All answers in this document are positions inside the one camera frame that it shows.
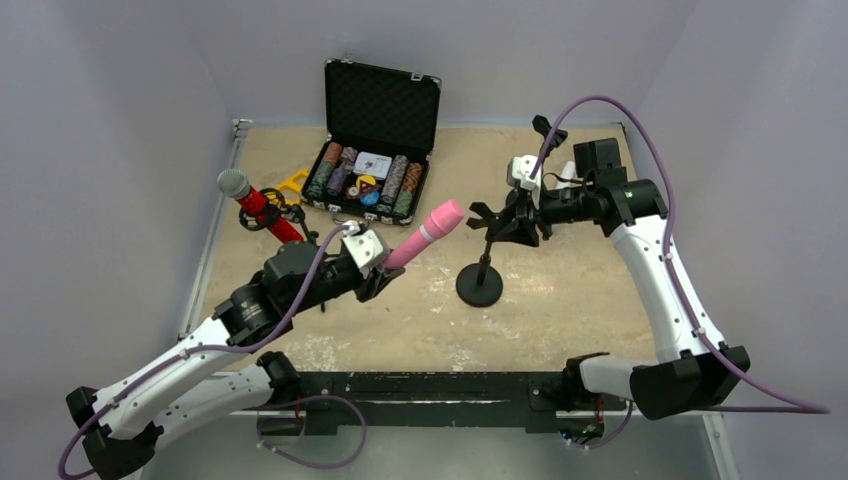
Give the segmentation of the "black round base mic stand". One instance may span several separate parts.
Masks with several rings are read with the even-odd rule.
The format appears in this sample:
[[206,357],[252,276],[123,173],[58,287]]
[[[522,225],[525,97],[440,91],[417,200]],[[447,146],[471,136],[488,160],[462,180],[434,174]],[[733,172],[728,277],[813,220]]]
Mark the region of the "black round base mic stand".
[[544,151],[545,158],[547,158],[554,149],[557,149],[564,144],[568,139],[567,131],[562,129],[553,129],[549,120],[543,115],[534,116],[532,119],[532,127],[537,134],[543,137],[543,141],[546,141],[548,137],[551,137],[549,145]]

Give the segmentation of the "black tripod shock mount stand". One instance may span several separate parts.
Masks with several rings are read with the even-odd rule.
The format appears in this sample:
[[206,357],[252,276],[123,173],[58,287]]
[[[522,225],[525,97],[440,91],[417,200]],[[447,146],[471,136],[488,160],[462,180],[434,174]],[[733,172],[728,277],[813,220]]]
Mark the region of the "black tripod shock mount stand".
[[306,242],[317,244],[319,233],[306,223],[306,213],[299,204],[289,205],[274,188],[253,187],[236,200],[240,209],[240,225],[247,231],[267,231],[281,244]]

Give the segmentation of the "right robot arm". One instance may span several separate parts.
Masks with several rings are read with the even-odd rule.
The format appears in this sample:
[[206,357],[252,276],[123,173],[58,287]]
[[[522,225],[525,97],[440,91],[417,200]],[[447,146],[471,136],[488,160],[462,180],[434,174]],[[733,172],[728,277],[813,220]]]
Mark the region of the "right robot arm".
[[536,247],[555,224],[591,221],[624,261],[639,294],[654,338],[654,362],[608,353],[567,361],[564,393],[589,400],[608,394],[634,402],[649,419],[718,407],[738,384],[735,369],[747,371],[742,346],[729,346],[698,302],[685,270],[673,258],[664,234],[670,213],[659,188],[648,179],[631,180],[616,140],[574,147],[576,180],[550,190],[533,169],[536,158],[513,158],[511,187],[496,214],[494,239]]

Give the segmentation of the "pink microphone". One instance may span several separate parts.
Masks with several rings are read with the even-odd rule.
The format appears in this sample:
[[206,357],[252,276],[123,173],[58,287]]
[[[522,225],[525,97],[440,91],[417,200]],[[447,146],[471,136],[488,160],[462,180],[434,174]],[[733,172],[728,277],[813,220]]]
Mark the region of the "pink microphone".
[[464,221],[465,210],[455,200],[449,200],[434,209],[419,228],[383,262],[388,270],[404,268],[429,246],[450,234]]

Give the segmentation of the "white microphone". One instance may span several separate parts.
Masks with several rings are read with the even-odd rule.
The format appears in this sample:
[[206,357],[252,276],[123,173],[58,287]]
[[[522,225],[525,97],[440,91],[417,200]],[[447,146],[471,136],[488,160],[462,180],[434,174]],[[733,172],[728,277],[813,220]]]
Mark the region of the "white microphone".
[[557,176],[556,188],[561,189],[577,185],[575,171],[575,163],[573,161],[567,161]]

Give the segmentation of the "red glitter microphone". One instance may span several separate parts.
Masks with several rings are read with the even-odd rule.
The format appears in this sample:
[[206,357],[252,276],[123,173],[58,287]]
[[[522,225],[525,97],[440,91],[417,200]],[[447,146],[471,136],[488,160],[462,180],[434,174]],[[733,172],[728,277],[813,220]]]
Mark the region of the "red glitter microphone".
[[257,190],[238,169],[222,171],[217,177],[217,186],[222,195],[239,205],[239,223],[245,230],[265,230],[282,244],[304,240],[285,218],[285,201],[279,191]]

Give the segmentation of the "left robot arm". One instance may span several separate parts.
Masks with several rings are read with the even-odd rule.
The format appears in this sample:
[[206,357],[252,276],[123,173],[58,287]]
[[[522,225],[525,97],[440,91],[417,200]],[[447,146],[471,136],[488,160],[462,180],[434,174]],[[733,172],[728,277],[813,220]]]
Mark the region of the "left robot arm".
[[294,317],[345,294],[375,298],[409,255],[375,230],[347,222],[330,233],[341,248],[283,244],[212,315],[155,360],[114,384],[80,387],[66,403],[89,471],[122,479],[195,428],[244,409],[297,408],[310,401],[291,361],[269,344]]

